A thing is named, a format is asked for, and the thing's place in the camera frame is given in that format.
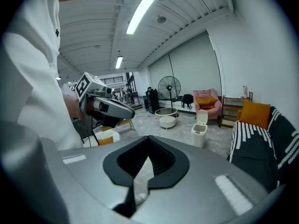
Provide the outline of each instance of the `pink armchair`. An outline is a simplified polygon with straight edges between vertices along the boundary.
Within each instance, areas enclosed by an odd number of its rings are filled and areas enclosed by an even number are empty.
[[[217,97],[217,93],[215,89],[205,90],[205,91],[193,91],[193,101],[195,105],[195,110],[200,110],[199,104],[196,102],[196,97],[200,98],[206,98],[212,96],[213,98],[217,99],[217,101],[214,104],[214,108],[210,110],[206,110],[208,114],[208,119],[218,119],[218,111],[221,106],[221,102],[219,101]]]

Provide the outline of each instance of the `orange cushion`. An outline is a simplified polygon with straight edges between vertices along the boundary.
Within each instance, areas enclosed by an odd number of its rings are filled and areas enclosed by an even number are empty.
[[[244,101],[240,121],[267,129],[270,105]]]
[[[216,101],[218,101],[217,99],[209,96],[209,97],[206,97],[206,98],[199,98],[199,97],[196,97],[196,102],[202,106],[202,105],[213,105]]]
[[[214,108],[214,105],[201,105],[200,108],[203,110],[210,110]]]
[[[106,138],[104,140],[98,140],[100,145],[105,144],[112,144],[113,143],[113,137]]]

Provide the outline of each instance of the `backpack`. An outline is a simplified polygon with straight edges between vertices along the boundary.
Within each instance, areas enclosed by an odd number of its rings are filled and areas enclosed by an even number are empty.
[[[182,107],[185,107],[185,104],[187,105],[188,109],[191,110],[192,106],[191,104],[193,103],[193,96],[190,94],[186,94],[183,96],[182,99]]]

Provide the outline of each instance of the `concrete floor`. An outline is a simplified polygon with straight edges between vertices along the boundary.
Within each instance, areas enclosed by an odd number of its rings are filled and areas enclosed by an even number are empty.
[[[194,114],[179,112],[179,117],[176,118],[176,125],[168,130],[159,125],[159,118],[159,116],[153,115],[145,111],[145,109],[136,110],[135,117],[132,120],[136,131],[133,131],[129,124],[116,127],[113,130],[121,135],[121,140],[135,136],[155,135],[191,144],[191,129],[196,122]],[[208,130],[203,148],[226,158],[230,150],[232,129],[226,127],[219,128],[216,120],[209,120],[207,125]],[[147,193],[147,182],[152,177],[154,177],[153,167],[150,159],[147,158],[142,169],[135,177],[135,194]]]

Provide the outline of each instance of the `standing fan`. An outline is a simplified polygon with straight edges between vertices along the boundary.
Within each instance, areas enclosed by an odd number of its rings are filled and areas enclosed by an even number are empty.
[[[164,77],[158,84],[158,91],[164,99],[170,99],[172,107],[172,99],[181,92],[181,84],[175,77]]]

